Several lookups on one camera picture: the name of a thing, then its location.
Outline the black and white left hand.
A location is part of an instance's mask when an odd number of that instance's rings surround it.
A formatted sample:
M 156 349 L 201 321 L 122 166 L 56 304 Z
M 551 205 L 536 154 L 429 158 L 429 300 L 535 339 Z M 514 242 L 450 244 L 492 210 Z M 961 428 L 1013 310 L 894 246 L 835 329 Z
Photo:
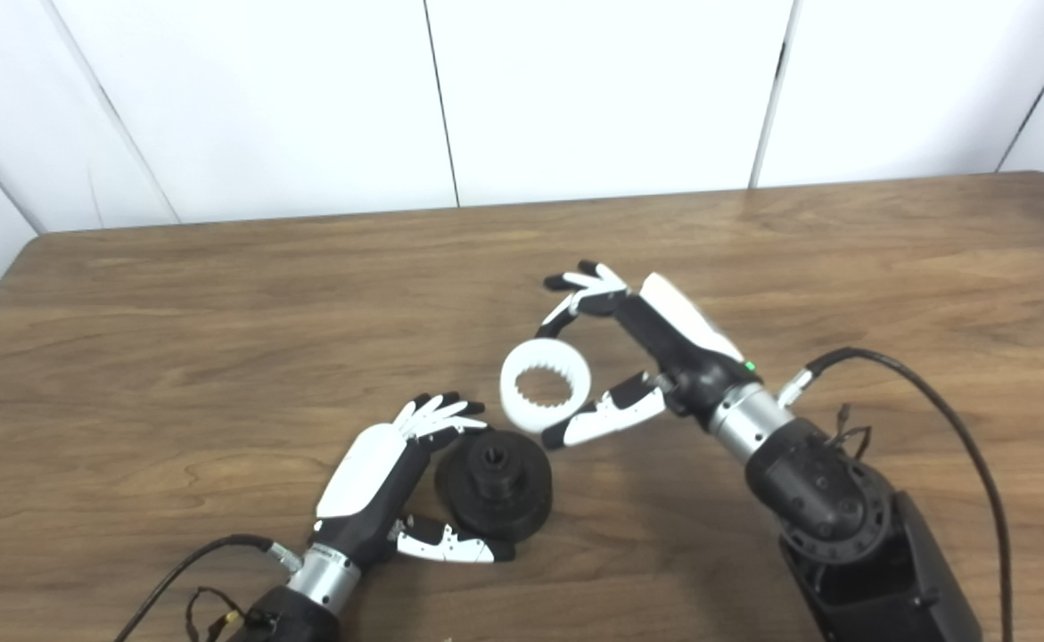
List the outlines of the black and white left hand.
M 482 410 L 457 391 L 421 394 L 389 422 L 359 433 L 316 503 L 309 544 L 337 552 L 361 572 L 396 553 L 448 564 L 513 561 L 514 544 L 405 512 L 433 454 L 492 430 Z

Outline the black and white right hand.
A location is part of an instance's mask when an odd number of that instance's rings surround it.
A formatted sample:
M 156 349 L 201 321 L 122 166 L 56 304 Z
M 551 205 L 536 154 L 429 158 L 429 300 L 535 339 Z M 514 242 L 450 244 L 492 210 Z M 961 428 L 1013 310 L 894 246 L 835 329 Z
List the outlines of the black and white right hand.
M 582 260 L 575 271 L 547 276 L 543 285 L 566 298 L 539 325 L 538 338 L 554 340 L 582 316 L 611 317 L 659 368 L 633 374 L 543 430 L 547 450 L 627 430 L 664 411 L 705 420 L 733 389 L 760 383 L 741 350 L 661 274 L 649 274 L 633 290 L 606 264 Z

